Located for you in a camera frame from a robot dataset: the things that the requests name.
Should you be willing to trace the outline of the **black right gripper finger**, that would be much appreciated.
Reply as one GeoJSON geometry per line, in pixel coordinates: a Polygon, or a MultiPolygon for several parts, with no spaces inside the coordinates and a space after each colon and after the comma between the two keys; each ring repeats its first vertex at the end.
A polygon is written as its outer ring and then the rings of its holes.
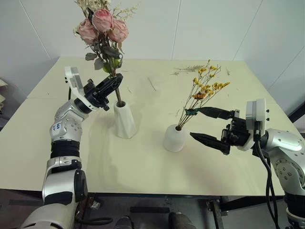
{"type": "Polygon", "coordinates": [[[227,111],[216,107],[202,107],[199,108],[199,112],[211,118],[224,120],[232,119],[235,115],[235,111],[227,111]]]}
{"type": "Polygon", "coordinates": [[[190,136],[207,147],[221,151],[224,155],[229,155],[230,153],[231,146],[225,142],[218,140],[214,136],[193,132],[190,132],[190,136]]]}

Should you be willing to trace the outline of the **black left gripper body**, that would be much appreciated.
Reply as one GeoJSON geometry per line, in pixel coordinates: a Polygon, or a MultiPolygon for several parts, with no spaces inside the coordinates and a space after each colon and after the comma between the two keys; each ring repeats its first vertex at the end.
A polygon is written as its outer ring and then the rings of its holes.
{"type": "Polygon", "coordinates": [[[109,100],[107,96],[110,94],[110,79],[104,79],[98,85],[95,85],[92,79],[89,79],[83,87],[84,97],[89,103],[83,105],[84,112],[91,112],[94,107],[98,110],[102,108],[105,111],[109,110],[109,100]]]}

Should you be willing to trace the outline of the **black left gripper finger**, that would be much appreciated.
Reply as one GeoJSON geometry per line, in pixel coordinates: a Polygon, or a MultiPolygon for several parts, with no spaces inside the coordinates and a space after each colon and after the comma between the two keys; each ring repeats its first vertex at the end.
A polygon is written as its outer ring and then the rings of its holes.
{"type": "Polygon", "coordinates": [[[107,97],[109,96],[112,92],[114,92],[119,86],[118,85],[105,85],[102,88],[102,96],[107,97]]]}
{"type": "Polygon", "coordinates": [[[123,75],[120,73],[117,73],[115,77],[109,76],[96,86],[97,92],[112,93],[120,86],[122,80],[123,80],[123,75]]]}

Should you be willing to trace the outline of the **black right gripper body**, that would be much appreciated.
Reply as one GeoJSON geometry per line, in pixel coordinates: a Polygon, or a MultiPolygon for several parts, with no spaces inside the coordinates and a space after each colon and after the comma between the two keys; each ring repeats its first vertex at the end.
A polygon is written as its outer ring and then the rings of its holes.
{"type": "Polygon", "coordinates": [[[231,122],[222,130],[221,141],[230,146],[244,146],[250,133],[246,128],[246,120],[239,117],[240,111],[230,112],[231,122]]]}

